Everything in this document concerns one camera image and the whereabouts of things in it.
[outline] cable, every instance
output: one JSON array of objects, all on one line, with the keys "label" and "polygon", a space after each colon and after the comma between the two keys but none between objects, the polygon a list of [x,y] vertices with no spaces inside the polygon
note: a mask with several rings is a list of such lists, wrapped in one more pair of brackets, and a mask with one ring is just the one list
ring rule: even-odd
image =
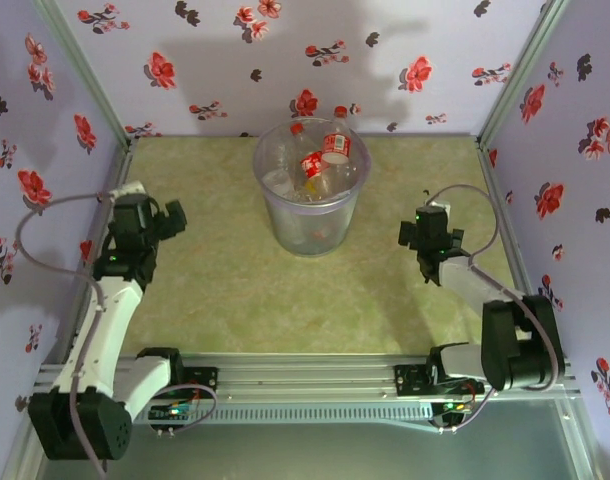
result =
[{"label": "cable", "polygon": [[209,417],[211,417],[212,414],[216,411],[216,407],[218,407],[218,397],[216,396],[216,392],[209,387],[205,387],[203,385],[198,385],[197,383],[184,383],[181,385],[170,385],[169,387],[165,387],[165,388],[159,390],[156,393],[156,395],[154,395],[154,396],[157,397],[158,395],[162,395],[163,393],[174,392],[176,390],[185,390],[185,389],[189,389],[189,388],[191,388],[192,390],[202,390],[204,392],[209,393],[211,395],[212,399],[214,400],[214,404],[212,405],[212,408],[209,410],[209,412],[207,412],[205,415],[203,415],[202,417],[200,417],[197,420],[194,420],[192,423],[188,423],[187,425],[183,425],[182,427],[173,429],[173,431],[170,431],[170,434],[172,434],[172,433],[176,434],[176,433],[184,432],[185,430],[189,430],[190,428],[194,428],[199,423],[202,423],[203,421],[205,421]]},{"label": "cable", "polygon": [[21,239],[21,233],[23,231],[23,228],[25,227],[27,222],[32,217],[37,215],[39,212],[42,212],[43,210],[54,207],[56,205],[60,205],[62,203],[72,202],[75,200],[88,200],[91,198],[97,200],[98,195],[99,194],[97,194],[97,193],[93,193],[93,194],[73,195],[71,197],[59,198],[57,200],[51,201],[47,205],[42,206],[40,210],[37,209],[37,210],[31,211],[30,213],[25,215],[23,217],[23,219],[18,223],[18,226],[16,227],[16,239],[15,240],[16,240],[16,243],[18,246],[18,251],[21,252],[21,255],[23,255],[27,259],[28,262],[36,265],[37,267],[41,267],[46,270],[49,270],[50,272],[65,273],[68,275],[72,275],[75,278],[79,278],[79,279],[89,283],[90,287],[94,290],[94,293],[96,294],[96,301],[97,301],[96,313],[94,314],[94,319],[92,320],[92,325],[90,326],[89,332],[87,333],[85,340],[83,341],[83,345],[81,347],[80,353],[76,359],[76,363],[74,366],[72,385],[71,385],[70,392],[69,392],[69,413],[72,418],[72,425],[74,427],[74,431],[76,432],[76,435],[77,435],[79,441],[81,442],[81,445],[83,446],[83,450],[85,450],[85,453],[87,454],[90,461],[92,462],[92,465],[96,469],[96,472],[98,473],[98,478],[101,480],[104,480],[107,478],[107,471],[106,471],[107,465],[105,464],[105,468],[104,468],[103,463],[101,463],[99,458],[96,456],[96,452],[94,452],[94,447],[92,447],[92,444],[90,443],[89,438],[87,438],[87,434],[85,433],[85,430],[83,429],[83,425],[81,423],[81,419],[78,414],[78,410],[76,410],[76,394],[78,392],[80,371],[83,367],[85,355],[87,354],[87,351],[89,350],[89,347],[92,343],[92,339],[94,338],[94,334],[96,333],[96,330],[98,329],[98,325],[101,320],[101,315],[105,311],[105,299],[103,297],[103,290],[101,289],[100,284],[96,280],[94,280],[91,276],[89,276],[85,273],[77,272],[76,270],[68,270],[66,268],[53,267],[51,265],[41,262],[40,260],[35,259],[25,249],[25,246],[23,245],[23,241]]},{"label": "cable", "polygon": [[450,185],[449,187],[445,187],[442,190],[439,190],[438,193],[434,194],[432,197],[430,197],[425,202],[425,205],[429,205],[434,200],[436,200],[440,195],[442,195],[444,192],[446,192],[448,190],[452,190],[454,188],[473,190],[474,192],[481,194],[483,197],[485,197],[485,199],[492,206],[492,212],[494,212],[494,233],[492,235],[492,238],[490,238],[489,242],[487,242],[487,245],[485,245],[480,250],[476,250],[474,253],[472,253],[470,255],[468,265],[471,267],[474,263],[474,258],[476,258],[477,255],[480,255],[484,251],[488,250],[492,245],[494,245],[494,242],[496,242],[496,239],[498,238],[498,232],[500,229],[499,222],[498,222],[498,213],[496,212],[496,208],[494,208],[494,203],[492,202],[492,199],[489,197],[489,195],[487,193],[485,193],[482,189],[475,187],[474,185],[467,185],[466,183],[456,183],[454,185]]},{"label": "cable", "polygon": [[[535,392],[549,390],[556,384],[556,380],[558,379],[558,374],[559,374],[558,358],[556,357],[556,351],[554,350],[554,344],[552,343],[552,340],[549,338],[549,335],[543,328],[541,322],[536,318],[536,315],[534,315],[534,313],[532,313],[532,311],[527,307],[527,305],[525,305],[525,303],[523,303],[523,301],[517,295],[515,295],[511,290],[509,290],[503,284],[501,284],[500,282],[498,282],[497,280],[495,280],[494,278],[492,278],[491,276],[486,274],[484,271],[479,269],[476,265],[474,265],[474,258],[477,255],[488,250],[494,244],[494,242],[496,242],[496,239],[498,238],[498,234],[499,234],[499,230],[500,230],[499,221],[498,221],[498,212],[496,211],[496,207],[494,206],[494,202],[492,202],[492,199],[490,198],[490,196],[485,191],[483,191],[482,189],[480,189],[478,187],[475,187],[474,185],[458,183],[458,184],[450,185],[448,187],[445,187],[445,188],[439,190],[438,193],[434,194],[432,197],[430,197],[425,202],[425,205],[431,204],[434,200],[436,200],[444,192],[455,189],[455,188],[473,190],[473,191],[479,193],[489,202],[490,206],[492,207],[492,211],[494,213],[494,233],[492,234],[492,238],[489,240],[489,242],[487,242],[487,244],[483,248],[475,251],[474,253],[472,253],[470,255],[469,260],[467,262],[468,267],[476,275],[478,275],[478,277],[480,277],[482,280],[484,280],[489,285],[493,286],[499,292],[506,295],[513,302],[515,302],[519,306],[519,308],[523,311],[525,316],[534,325],[534,328],[540,335],[540,337],[543,341],[543,344],[545,345],[545,349],[547,350],[547,353],[549,355],[549,359],[550,359],[551,366],[552,366],[552,375],[551,375],[550,379],[545,383],[545,385],[538,386],[538,387],[523,387],[523,390],[529,390],[529,391],[535,391]],[[476,410],[474,410],[472,412],[472,414],[467,418],[467,420],[465,420],[463,423],[461,423],[460,425],[458,425],[456,427],[452,427],[453,431],[456,431],[457,429],[464,427],[465,425],[469,424],[472,420],[474,420],[480,413],[481,409],[487,404],[491,395],[493,395],[495,392],[496,392],[496,390],[494,388],[490,389],[490,391],[487,393],[487,395],[485,395],[485,397],[483,398],[483,401],[479,404],[478,408],[476,408]]]}]

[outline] bottle cap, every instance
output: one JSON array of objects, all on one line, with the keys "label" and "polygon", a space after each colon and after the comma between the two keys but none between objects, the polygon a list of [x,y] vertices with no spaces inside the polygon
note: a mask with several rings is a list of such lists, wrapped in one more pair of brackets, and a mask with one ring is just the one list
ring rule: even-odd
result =
[{"label": "bottle cap", "polygon": [[289,127],[289,129],[292,132],[292,135],[298,135],[299,133],[301,133],[303,131],[303,124],[295,123],[294,125]]},{"label": "bottle cap", "polygon": [[336,107],[334,109],[334,116],[335,117],[346,117],[347,109],[345,107],[343,107],[342,105],[339,105],[338,107]]}]

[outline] purple wall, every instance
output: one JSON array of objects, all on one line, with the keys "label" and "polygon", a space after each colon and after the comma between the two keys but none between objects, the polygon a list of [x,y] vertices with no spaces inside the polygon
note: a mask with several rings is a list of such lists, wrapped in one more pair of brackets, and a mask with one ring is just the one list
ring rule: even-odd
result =
[{"label": "purple wall", "polygon": [[[15,254],[16,224],[51,198],[101,190],[118,144],[28,0],[0,0],[0,100],[1,475],[74,292],[70,278]],[[95,203],[47,210],[28,225],[24,243],[45,262],[77,268],[96,210]]]},{"label": "purple wall", "polygon": [[610,476],[610,0],[571,2],[523,93],[491,157]]}]

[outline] red label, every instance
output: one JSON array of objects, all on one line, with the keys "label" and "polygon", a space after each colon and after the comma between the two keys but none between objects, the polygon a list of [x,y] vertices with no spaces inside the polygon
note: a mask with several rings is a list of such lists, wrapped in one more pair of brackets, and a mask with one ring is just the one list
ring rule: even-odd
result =
[{"label": "red label", "polygon": [[325,137],[323,153],[340,153],[349,157],[349,147],[352,141],[340,133],[332,133]]},{"label": "red label", "polygon": [[301,167],[307,174],[307,178],[315,177],[323,171],[321,152],[314,152],[301,160]]}]

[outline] plastic cup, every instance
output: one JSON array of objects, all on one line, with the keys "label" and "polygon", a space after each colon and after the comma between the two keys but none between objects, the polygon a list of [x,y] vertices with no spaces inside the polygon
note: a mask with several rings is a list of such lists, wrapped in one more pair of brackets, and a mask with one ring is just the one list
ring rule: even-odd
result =
[{"label": "plastic cup", "polygon": [[352,130],[350,164],[353,169],[347,171],[351,177],[347,181],[352,187],[332,199],[313,204],[300,204],[284,198],[268,186],[267,175],[286,163],[297,161],[285,158],[285,155],[290,155],[293,145],[290,126],[297,121],[303,124],[308,136],[316,143],[323,144],[325,132],[331,123],[329,120],[311,117],[294,119],[272,128],[259,138],[253,170],[263,191],[278,243],[295,255],[320,256],[330,253],[345,240],[358,194],[367,180],[372,162],[367,147]]}]

